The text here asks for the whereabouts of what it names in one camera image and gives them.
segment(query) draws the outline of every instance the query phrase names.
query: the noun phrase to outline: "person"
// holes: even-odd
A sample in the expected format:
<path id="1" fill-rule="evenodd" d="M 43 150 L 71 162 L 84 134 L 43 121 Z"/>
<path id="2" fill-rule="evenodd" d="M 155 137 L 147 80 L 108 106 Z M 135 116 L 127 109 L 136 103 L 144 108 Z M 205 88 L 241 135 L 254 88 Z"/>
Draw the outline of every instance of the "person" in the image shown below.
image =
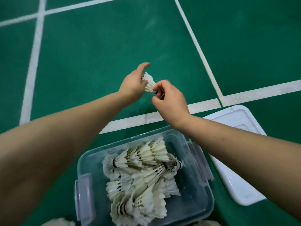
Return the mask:
<path id="1" fill-rule="evenodd" d="M 116 93 L 0 135 L 2 225 L 20 225 L 109 121 L 142 96 L 147 85 L 142 76 L 148 66 L 140 64 L 125 77 Z M 168 124 L 301 220 L 300 144 L 193 116 L 184 95 L 167 80 L 158 82 L 153 90 L 158 92 L 152 103 Z"/>

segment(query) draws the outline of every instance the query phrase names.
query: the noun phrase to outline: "green floor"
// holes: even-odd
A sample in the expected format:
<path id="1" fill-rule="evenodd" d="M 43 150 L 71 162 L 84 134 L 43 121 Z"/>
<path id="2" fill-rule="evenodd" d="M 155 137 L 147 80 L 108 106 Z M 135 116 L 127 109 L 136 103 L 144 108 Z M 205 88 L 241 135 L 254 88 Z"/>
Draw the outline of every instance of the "green floor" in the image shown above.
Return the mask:
<path id="1" fill-rule="evenodd" d="M 47 0 L 46 9 L 90 0 Z M 179 0 L 223 95 L 301 79 L 300 0 Z M 0 0 L 1 21 L 33 14 L 39 0 Z M 19 124 L 36 19 L 0 27 L 0 133 Z M 118 90 L 124 76 L 150 62 L 187 103 L 218 98 L 174 0 L 115 0 L 45 16 L 31 119 Z M 115 120 L 155 112 L 151 95 Z M 301 91 L 243 103 L 264 131 L 301 143 Z M 196 114 L 203 117 L 220 109 Z M 165 126 L 164 121 L 99 135 L 89 149 Z M 268 200 L 236 204 L 209 160 L 214 219 L 222 225 L 301 225 Z M 77 162 L 24 223 L 76 220 Z"/>

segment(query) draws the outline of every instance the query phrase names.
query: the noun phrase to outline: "hand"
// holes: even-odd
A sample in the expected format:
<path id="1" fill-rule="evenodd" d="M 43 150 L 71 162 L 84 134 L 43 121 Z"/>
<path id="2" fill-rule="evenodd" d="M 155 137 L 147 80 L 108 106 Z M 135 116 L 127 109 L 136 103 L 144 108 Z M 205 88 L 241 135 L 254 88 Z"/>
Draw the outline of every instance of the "hand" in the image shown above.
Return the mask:
<path id="1" fill-rule="evenodd" d="M 175 129 L 180 129 L 190 116 L 184 95 L 169 81 L 158 82 L 153 91 L 158 91 L 152 98 L 153 105 L 157 108 L 162 118 Z"/>
<path id="2" fill-rule="evenodd" d="M 140 64 L 136 70 L 126 76 L 123 80 L 118 92 L 125 95 L 130 103 L 141 98 L 148 83 L 147 80 L 142 80 L 142 77 L 144 76 L 144 69 L 149 67 L 149 65 L 149 63 Z"/>

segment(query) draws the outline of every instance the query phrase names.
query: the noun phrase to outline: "person's right arm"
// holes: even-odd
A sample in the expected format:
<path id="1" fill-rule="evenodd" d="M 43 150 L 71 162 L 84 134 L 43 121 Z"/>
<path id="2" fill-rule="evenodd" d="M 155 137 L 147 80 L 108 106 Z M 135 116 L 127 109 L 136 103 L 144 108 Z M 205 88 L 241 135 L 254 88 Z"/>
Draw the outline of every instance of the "person's right arm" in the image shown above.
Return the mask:
<path id="1" fill-rule="evenodd" d="M 184 95 L 167 80 L 153 90 L 158 93 L 152 103 L 164 120 L 301 221 L 300 144 L 195 117 Z"/>

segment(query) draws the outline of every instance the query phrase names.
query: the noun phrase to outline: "forearm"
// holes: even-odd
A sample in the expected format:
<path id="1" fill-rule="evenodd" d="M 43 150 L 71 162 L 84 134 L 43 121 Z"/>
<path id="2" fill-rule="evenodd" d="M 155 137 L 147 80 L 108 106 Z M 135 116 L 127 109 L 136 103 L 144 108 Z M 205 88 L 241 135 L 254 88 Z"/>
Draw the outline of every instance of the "forearm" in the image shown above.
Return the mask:
<path id="1" fill-rule="evenodd" d="M 55 179 L 128 104 L 127 97 L 114 93 L 1 134 L 2 222 L 21 222 L 22 214 L 36 206 Z M 12 213 L 19 217 L 12 219 Z"/>
<path id="2" fill-rule="evenodd" d="M 301 145 L 190 115 L 179 130 L 300 219 Z"/>

